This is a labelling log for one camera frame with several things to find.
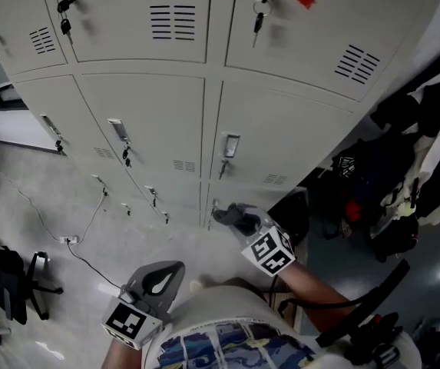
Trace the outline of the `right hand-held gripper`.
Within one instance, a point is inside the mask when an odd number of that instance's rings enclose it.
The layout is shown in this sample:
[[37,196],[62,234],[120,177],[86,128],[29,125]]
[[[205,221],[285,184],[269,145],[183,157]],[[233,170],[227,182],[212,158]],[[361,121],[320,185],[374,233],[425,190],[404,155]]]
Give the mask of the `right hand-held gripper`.
[[242,255],[269,276],[278,275],[296,260],[289,235],[264,211],[241,204],[234,234]]

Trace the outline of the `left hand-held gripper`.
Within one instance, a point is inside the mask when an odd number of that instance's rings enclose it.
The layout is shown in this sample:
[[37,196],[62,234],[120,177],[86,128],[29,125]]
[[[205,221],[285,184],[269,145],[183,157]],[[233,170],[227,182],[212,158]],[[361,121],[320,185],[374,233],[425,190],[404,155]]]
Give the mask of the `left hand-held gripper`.
[[101,320],[108,335],[140,350],[170,323],[169,309],[185,275],[181,261],[138,268],[113,297]]

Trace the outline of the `dark grey wiping cloth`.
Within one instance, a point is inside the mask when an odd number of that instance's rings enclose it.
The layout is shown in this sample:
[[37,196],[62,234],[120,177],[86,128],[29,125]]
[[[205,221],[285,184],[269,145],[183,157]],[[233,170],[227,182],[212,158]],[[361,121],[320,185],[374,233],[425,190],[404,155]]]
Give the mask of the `dark grey wiping cloth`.
[[232,203],[226,210],[215,210],[213,219],[230,228],[234,234],[244,237],[255,235],[261,225],[261,218],[255,207],[242,203]]

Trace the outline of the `grey metal locker door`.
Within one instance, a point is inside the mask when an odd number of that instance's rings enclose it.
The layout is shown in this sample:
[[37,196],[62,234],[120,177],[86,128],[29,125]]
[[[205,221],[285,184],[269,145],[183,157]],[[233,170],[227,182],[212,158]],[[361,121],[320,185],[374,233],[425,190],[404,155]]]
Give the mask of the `grey metal locker door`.
[[351,114],[300,96],[254,85],[223,84],[211,177],[289,189],[306,177],[349,133]]

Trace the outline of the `grey metal locker cabinet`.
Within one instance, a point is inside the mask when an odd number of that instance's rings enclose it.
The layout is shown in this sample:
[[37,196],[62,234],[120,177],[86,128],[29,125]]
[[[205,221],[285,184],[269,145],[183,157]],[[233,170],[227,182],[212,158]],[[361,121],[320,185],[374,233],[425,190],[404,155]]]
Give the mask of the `grey metal locker cabinet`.
[[197,227],[215,207],[269,209],[296,187],[211,177],[224,83],[347,111],[350,133],[440,2],[315,0],[307,10],[270,0],[253,47],[256,0],[77,0],[67,11],[73,45],[61,32],[60,1],[0,0],[9,81],[56,148],[116,188],[128,214],[146,203],[165,224]]

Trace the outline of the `person's right forearm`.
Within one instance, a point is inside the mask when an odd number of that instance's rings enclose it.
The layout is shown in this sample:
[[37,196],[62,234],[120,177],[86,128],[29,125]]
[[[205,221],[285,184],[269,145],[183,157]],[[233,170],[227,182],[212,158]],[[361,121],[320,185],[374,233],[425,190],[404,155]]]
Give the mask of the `person's right forearm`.
[[[301,301],[311,304],[335,304],[348,301],[339,292],[312,275],[299,262],[293,262],[284,268],[278,276]],[[355,308],[356,306],[333,309],[305,308],[304,311],[316,330],[323,333],[331,331]]]

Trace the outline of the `person's left forearm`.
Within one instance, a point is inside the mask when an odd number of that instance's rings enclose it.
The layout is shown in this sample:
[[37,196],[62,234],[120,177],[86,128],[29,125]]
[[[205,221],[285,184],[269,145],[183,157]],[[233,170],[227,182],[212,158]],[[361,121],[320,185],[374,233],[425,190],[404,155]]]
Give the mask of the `person's left forearm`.
[[142,350],[113,340],[101,369],[142,369]]

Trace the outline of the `black backpack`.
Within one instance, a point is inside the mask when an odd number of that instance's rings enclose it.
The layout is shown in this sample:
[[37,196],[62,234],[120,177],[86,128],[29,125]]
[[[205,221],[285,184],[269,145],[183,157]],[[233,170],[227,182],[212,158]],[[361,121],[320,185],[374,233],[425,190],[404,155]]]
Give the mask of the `black backpack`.
[[268,215],[289,235],[294,247],[306,237],[309,230],[309,208],[304,191],[288,194],[268,210]]

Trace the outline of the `person's left shoe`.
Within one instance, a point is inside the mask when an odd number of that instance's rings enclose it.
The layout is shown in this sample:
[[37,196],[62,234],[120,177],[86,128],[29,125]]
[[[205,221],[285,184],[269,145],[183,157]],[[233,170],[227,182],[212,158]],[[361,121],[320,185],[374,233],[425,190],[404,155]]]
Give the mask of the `person's left shoe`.
[[198,291],[205,290],[206,288],[213,287],[214,283],[209,280],[194,279],[190,282],[190,292],[197,293]]

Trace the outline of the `person's printed white shirt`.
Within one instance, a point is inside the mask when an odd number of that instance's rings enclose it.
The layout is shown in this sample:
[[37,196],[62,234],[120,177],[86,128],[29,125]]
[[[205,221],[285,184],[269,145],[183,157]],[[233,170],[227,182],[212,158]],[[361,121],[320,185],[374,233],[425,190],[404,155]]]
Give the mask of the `person's printed white shirt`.
[[347,340],[321,348],[297,334],[252,291],[221,285],[173,309],[144,353],[143,369],[377,369],[344,356]]

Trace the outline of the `red bag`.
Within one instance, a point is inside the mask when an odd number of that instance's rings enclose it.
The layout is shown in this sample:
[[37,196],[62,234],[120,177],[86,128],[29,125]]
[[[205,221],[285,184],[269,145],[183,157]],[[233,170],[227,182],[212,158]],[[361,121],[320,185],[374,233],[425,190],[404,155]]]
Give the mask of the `red bag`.
[[358,222],[364,214],[363,207],[354,200],[350,200],[344,207],[346,220],[351,223]]

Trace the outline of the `black chest-mounted device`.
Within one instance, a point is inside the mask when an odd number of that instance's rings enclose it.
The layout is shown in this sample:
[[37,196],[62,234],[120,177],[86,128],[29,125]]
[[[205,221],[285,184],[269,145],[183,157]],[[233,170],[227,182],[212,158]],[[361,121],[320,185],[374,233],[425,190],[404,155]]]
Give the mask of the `black chest-mounted device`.
[[402,333],[397,326],[399,314],[379,314],[356,328],[350,336],[350,346],[344,353],[345,359],[355,366],[375,364],[376,369],[387,369],[400,358],[399,349],[393,341]]

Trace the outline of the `pale green plush toy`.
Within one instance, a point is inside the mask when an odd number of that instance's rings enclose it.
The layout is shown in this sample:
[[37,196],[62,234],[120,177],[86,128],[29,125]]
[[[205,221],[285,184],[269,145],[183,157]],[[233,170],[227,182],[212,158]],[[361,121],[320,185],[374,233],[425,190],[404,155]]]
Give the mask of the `pale green plush toy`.
[[410,201],[405,201],[399,204],[394,213],[394,219],[407,218],[413,215],[416,211],[416,206]]

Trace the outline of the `black office chair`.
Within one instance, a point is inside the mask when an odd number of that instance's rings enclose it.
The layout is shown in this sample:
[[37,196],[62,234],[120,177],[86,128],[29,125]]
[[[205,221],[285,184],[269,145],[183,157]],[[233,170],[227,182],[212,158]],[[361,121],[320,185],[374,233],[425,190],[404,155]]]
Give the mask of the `black office chair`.
[[49,319],[49,313],[43,311],[36,299],[35,292],[48,294],[63,294],[61,287],[46,288],[36,280],[35,268],[39,259],[48,260],[43,251],[34,253],[28,268],[17,251],[0,246],[0,308],[10,321],[21,325],[27,322],[27,302],[32,303],[35,312],[43,321]]

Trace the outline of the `black hanging coat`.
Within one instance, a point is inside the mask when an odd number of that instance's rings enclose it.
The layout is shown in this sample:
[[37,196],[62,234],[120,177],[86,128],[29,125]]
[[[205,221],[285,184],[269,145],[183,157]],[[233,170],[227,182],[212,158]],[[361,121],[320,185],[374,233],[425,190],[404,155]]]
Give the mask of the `black hanging coat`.
[[440,82],[427,85],[416,94],[398,92],[381,102],[370,115],[380,128],[387,125],[395,133],[403,133],[413,125],[417,132],[435,137],[440,130]]

